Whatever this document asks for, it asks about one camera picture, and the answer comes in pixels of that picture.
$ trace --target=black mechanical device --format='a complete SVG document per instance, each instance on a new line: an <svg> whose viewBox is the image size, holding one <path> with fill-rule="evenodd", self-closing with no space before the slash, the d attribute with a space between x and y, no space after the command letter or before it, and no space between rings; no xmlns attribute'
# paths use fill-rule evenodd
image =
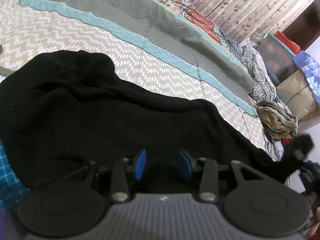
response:
<svg viewBox="0 0 320 240"><path fill-rule="evenodd" d="M303 195L237 160L217 165L183 149L174 158L194 192L134 192L145 150L110 167L91 161L22 199L25 239L304 239L310 205ZM307 162L301 169L310 192L319 188L319 167Z"/></svg>

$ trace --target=black fabric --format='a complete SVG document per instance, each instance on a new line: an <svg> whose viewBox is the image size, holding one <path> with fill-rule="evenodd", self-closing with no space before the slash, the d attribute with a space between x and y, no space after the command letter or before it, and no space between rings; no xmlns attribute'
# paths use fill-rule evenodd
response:
<svg viewBox="0 0 320 240"><path fill-rule="evenodd" d="M29 187L82 161L110 164L141 149L153 172L178 148L218 164L239 160L283 181L280 167L292 172L300 165L274 163L206 100L163 96L121 80L100 53L36 56L0 84L0 123L9 163Z"/></svg>

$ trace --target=curtain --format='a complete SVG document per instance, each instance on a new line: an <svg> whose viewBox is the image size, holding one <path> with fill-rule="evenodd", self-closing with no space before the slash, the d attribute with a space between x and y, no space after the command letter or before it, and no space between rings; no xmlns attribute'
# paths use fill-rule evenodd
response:
<svg viewBox="0 0 320 240"><path fill-rule="evenodd" d="M283 31L314 0L190 0L231 38Z"/></svg>

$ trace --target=bedsheet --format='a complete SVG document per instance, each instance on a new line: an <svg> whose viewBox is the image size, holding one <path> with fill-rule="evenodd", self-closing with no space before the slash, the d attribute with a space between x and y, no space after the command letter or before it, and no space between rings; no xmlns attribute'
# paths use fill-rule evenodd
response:
<svg viewBox="0 0 320 240"><path fill-rule="evenodd" d="M56 11L22 7L19 0L0 0L0 8L0 41L4 47L0 65L18 70L40 53L60 49L102 52L113 60L120 78L155 93L211 101L227 122L255 146L265 148L260 120L247 114L204 80L188 75L103 28L64 17ZM3 168L10 168L3 148L0 153ZM0 205L14 210L28 189L23 185L16 186L19 180L13 173L2 176L0 171L0 181L6 183L1 189Z"/></svg>
<svg viewBox="0 0 320 240"><path fill-rule="evenodd" d="M251 91L250 96L255 101L258 102L263 99L273 101L275 99L275 89L273 92L268 83L268 79L270 80L270 78L268 75L266 76L265 73L261 72L258 65L258 63L261 63L257 60L258 55L255 53L257 51L254 52L254 49L252 49L249 44L240 45L236 41L233 41L225 35L217 25L201 14L189 0L157 1L180 13L190 22L202 28L210 37L229 50L247 68L248 73L253 79L253 90Z"/></svg>
<svg viewBox="0 0 320 240"><path fill-rule="evenodd" d="M114 27L106 29L176 67L179 66L172 61L177 58L196 67L194 76L206 71L250 105L248 94L253 82L245 67L201 28L156 0L20 0L20 4L56 10L98 27L111 23L121 26L121 35ZM128 39L128 34L133 33L134 38Z"/></svg>

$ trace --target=logo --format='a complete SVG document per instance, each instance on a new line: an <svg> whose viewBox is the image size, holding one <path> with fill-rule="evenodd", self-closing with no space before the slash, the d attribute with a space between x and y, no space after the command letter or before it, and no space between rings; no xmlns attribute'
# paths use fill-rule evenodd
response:
<svg viewBox="0 0 320 240"><path fill-rule="evenodd" d="M304 66L304 67L301 68L301 70L302 70L303 72L307 71L308 69L309 69L308 66Z"/></svg>
<svg viewBox="0 0 320 240"><path fill-rule="evenodd" d="M167 200L169 200L169 198L167 197L167 196L162 196L162 197L160 197L159 198L161 201L167 201Z"/></svg>

